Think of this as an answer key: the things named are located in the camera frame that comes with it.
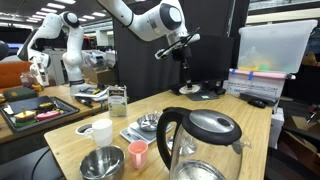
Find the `cardboard box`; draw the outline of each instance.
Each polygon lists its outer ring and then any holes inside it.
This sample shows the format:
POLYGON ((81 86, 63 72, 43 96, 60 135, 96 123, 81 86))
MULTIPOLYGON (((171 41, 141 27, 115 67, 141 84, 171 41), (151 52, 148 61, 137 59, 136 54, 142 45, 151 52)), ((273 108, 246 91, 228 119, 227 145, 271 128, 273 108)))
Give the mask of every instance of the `cardboard box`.
POLYGON ((271 116, 271 128, 269 137, 269 146, 277 149, 278 139, 284 124, 283 109, 278 108, 277 113, 271 116))
POLYGON ((98 83, 105 84, 105 85, 118 84, 118 76, 116 73, 116 69, 93 71, 87 67, 83 67, 82 73, 84 75, 84 78, 88 78, 90 82, 93 82, 95 84, 98 84, 98 83))

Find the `lid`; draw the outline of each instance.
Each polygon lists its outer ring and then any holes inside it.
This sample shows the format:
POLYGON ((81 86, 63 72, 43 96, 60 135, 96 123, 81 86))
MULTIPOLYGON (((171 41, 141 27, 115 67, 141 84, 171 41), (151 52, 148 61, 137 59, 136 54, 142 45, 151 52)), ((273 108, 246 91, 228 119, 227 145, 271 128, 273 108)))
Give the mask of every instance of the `lid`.
POLYGON ((230 145, 240 139, 239 125, 229 116, 213 110, 194 110, 182 121, 193 137, 215 145, 230 145))

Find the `metal bowl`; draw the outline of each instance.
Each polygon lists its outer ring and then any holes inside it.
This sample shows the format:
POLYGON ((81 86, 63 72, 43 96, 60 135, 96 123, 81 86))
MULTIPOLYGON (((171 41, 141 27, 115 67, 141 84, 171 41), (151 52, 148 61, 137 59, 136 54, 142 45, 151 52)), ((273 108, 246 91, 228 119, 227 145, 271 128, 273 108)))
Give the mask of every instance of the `metal bowl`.
POLYGON ((155 131, 157 130, 159 117, 160 116, 158 114, 146 114, 139 117, 137 123, 139 124, 140 128, 145 131, 155 131))
POLYGON ((80 173, 86 180, 121 179, 124 152, 117 146, 105 146, 91 151, 80 164, 80 173))

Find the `glass kettle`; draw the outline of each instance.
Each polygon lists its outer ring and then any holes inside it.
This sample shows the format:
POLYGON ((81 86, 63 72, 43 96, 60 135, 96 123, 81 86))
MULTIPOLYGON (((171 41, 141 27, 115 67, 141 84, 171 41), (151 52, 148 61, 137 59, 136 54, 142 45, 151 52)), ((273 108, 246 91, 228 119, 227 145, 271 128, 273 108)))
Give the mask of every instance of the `glass kettle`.
POLYGON ((242 148, 250 147, 239 125, 225 114, 212 110, 167 108, 157 126, 159 153, 170 179, 238 179, 242 148), (172 152, 166 142, 166 127, 176 122, 172 152))

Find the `plastic storage bin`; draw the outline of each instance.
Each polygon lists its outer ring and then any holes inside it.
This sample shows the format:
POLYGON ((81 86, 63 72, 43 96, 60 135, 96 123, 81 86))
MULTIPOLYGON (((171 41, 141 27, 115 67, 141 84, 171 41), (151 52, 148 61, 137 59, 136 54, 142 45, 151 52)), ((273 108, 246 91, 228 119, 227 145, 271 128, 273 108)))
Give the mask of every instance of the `plastic storage bin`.
POLYGON ((241 35, 238 69, 296 73, 316 20, 249 26, 241 35))

